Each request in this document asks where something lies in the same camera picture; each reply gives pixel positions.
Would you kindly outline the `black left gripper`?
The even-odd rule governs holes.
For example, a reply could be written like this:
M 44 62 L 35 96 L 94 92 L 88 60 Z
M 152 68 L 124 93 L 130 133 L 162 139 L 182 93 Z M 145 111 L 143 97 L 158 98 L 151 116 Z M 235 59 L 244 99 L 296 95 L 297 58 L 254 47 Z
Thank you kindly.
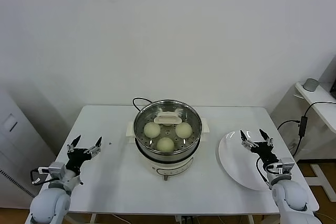
M 91 155 L 97 155 L 101 151 L 102 137 L 99 137 L 96 144 L 89 149 L 75 148 L 81 138 L 78 135 L 70 144 L 67 145 L 67 156 L 69 158 L 66 169 L 80 174 L 80 168 L 85 161 L 91 160 Z

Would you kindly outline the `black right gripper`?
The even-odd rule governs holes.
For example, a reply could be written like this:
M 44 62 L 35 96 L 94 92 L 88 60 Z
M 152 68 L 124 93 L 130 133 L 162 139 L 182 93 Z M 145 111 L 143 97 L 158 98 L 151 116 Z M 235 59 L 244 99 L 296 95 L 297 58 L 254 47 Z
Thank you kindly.
M 250 151 L 252 153 L 258 154 L 264 165 L 277 163 L 278 158 L 272 152 L 274 147 L 273 138 L 269 137 L 268 134 L 262 129 L 259 129 L 259 132 L 264 141 L 254 143 L 246 137 L 245 133 L 242 130 L 240 130 L 240 138 L 242 140 L 242 146 L 244 148 L 251 148 Z

